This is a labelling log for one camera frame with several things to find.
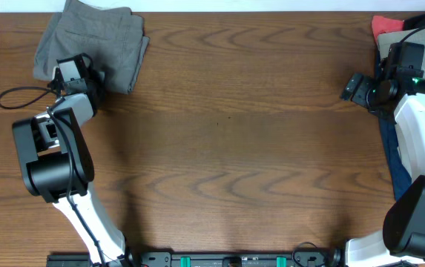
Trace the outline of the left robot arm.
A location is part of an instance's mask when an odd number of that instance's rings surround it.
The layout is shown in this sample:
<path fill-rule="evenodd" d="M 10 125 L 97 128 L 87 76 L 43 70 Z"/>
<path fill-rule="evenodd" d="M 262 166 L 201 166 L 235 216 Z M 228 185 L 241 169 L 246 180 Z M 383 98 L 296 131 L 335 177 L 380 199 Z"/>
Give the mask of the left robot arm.
<path fill-rule="evenodd" d="M 104 96 L 103 75 L 91 68 L 56 67 L 46 87 L 56 95 L 45 112 L 13 123 L 23 182 L 35 197 L 70 221 L 88 249 L 87 266 L 134 266 L 124 234 L 114 225 L 93 186 L 93 160 L 81 126 Z"/>

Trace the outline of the grey shorts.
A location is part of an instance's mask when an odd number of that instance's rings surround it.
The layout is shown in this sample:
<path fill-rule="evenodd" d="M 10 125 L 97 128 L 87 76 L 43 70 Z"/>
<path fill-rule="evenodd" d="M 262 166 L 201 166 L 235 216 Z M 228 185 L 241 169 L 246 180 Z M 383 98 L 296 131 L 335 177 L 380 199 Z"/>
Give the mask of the grey shorts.
<path fill-rule="evenodd" d="M 93 67 L 105 74 L 110 92 L 133 91 L 149 43 L 144 19 L 128 7 L 100 10 L 67 0 L 54 13 L 34 56 L 33 77 L 50 81 L 59 59 L 86 53 Z"/>

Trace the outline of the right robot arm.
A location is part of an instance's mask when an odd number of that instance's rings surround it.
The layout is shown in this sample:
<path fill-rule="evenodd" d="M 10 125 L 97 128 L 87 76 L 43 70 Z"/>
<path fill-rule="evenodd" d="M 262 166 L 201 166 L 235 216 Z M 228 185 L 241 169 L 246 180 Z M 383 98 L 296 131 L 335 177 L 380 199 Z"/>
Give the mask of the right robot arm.
<path fill-rule="evenodd" d="M 415 72 L 373 79 L 355 73 L 341 95 L 395 127 L 400 163 L 412 183 L 389 209 L 383 228 L 346 243 L 345 266 L 425 263 L 425 79 Z"/>

